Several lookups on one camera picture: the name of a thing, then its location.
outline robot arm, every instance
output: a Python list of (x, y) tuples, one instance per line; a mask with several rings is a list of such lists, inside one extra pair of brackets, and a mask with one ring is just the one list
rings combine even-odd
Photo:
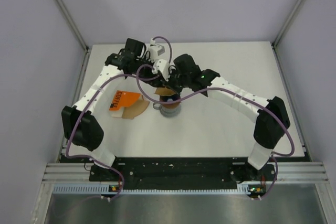
[[(272, 100), (267, 100), (248, 93), (226, 81), (219, 73), (211, 69), (202, 71), (190, 55), (184, 54), (177, 57), (174, 60), (174, 65), (171, 66), (168, 61), (159, 58), (159, 55), (164, 52), (162, 46), (151, 43), (148, 50), (141, 56), (143, 48), (144, 43), (128, 39), (125, 48), (119, 54), (111, 54), (107, 58), (98, 79), (83, 98), (76, 102), (72, 108), (66, 106), (63, 109), (62, 120), (67, 139), (74, 129), (80, 112), (85, 110), (92, 96), (105, 81), (122, 73), (135, 74), (141, 65), (147, 64), (153, 68), (142, 69), (139, 77), (153, 87), (167, 87), (178, 94), (183, 88), (190, 88), (194, 92), (205, 88), (225, 88), (231, 91), (233, 94), (220, 90), (208, 90), (202, 94), (224, 102), (255, 123), (254, 139), (256, 143), (248, 157), (248, 163), (259, 170), (268, 162), (272, 150), (284, 135), (284, 131), (268, 113), (245, 102), (241, 97), (255, 101), (273, 112), (288, 129), (290, 123), (282, 99), (274, 97)], [(88, 154), (102, 163), (112, 165), (115, 156), (108, 152), (104, 146), (106, 142), (104, 141), (104, 131), (111, 125), (105, 125), (106, 120), (103, 118), (108, 113), (107, 108), (110, 106), (115, 88), (122, 80), (123, 78), (119, 78), (109, 82), (88, 106), (72, 140), (74, 145), (71, 145), (70, 151), (73, 150), (71, 154)]]

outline gray floor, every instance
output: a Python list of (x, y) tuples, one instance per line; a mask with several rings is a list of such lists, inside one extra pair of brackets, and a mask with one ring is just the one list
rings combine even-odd
[(84, 195), (54, 195), (47, 224), (324, 224), (314, 185), (277, 185), (261, 202), (247, 196), (121, 196), (89, 199), (62, 218)]

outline white wall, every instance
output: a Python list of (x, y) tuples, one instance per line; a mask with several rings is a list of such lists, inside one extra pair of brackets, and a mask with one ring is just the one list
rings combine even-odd
[(89, 45), (149, 41), (273, 41), (296, 0), (64, 0)]
[(53, 0), (0, 6), (0, 222), (28, 223), (83, 51)]
[(336, 193), (336, 0), (307, 0), (279, 45), (309, 150)]

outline white table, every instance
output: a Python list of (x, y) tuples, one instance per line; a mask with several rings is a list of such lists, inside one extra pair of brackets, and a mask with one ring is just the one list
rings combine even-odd
[[(83, 81), (81, 96), (99, 75), (111, 53), (118, 53), (124, 44), (94, 45)], [(275, 95), (285, 102), (295, 142), (293, 156), (304, 156), (298, 132), (290, 111), (277, 63), (269, 42), (175, 43), (173, 58), (191, 55), (201, 69), (219, 72), (231, 83), (258, 96), (272, 99)], [(153, 98), (154, 88), (143, 83)], [(134, 79), (126, 79), (120, 90), (139, 91)], [(182, 96), (191, 93), (184, 90)], [(108, 118), (111, 130), (105, 132), (114, 155), (118, 157), (247, 157), (255, 142), (254, 124), (231, 107), (201, 94), (181, 103), (179, 116), (168, 119), (149, 105), (133, 120)], [(289, 153), (290, 144), (284, 136), (275, 148)]]

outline gray wall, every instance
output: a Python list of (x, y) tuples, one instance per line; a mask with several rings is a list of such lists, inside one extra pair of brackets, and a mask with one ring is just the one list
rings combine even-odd
[(307, 0), (279, 46), (299, 119), (336, 193), (336, 0)]
[(0, 222), (28, 223), (83, 51), (53, 0), (0, 6)]
[(88, 45), (273, 41), (296, 0), (64, 0)]

